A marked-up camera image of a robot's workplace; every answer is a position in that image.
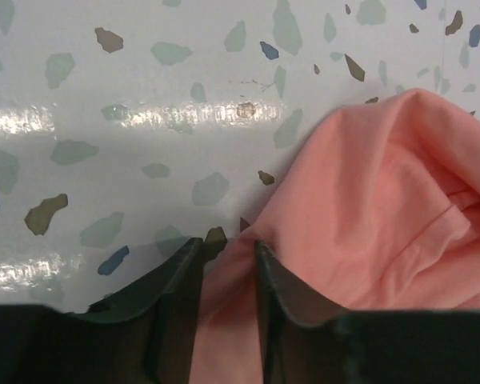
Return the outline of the salmon pink t-shirt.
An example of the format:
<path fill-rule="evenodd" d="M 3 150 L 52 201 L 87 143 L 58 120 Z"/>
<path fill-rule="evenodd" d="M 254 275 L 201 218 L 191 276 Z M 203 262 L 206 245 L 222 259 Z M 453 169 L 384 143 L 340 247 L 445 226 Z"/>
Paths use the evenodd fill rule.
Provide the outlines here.
<path fill-rule="evenodd" d="M 262 381 L 257 240 L 349 309 L 480 309 L 480 122 L 425 90 L 327 117 L 208 273 L 192 383 Z"/>

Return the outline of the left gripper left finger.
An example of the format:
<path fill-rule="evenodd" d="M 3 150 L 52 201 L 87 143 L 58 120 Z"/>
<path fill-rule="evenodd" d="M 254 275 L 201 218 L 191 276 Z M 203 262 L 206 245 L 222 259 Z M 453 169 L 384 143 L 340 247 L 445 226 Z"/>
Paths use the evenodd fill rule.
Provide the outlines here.
<path fill-rule="evenodd" d="M 154 382 L 170 302 L 200 278 L 200 238 L 87 312 L 0 305 L 0 383 Z"/>

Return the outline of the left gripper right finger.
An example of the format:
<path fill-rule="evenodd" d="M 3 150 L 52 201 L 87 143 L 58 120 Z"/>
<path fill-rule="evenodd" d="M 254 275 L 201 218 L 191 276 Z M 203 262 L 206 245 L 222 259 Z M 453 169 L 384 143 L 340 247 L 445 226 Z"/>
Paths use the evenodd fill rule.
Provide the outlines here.
<path fill-rule="evenodd" d="M 352 311 L 254 245 L 266 383 L 480 383 L 480 310 Z"/>

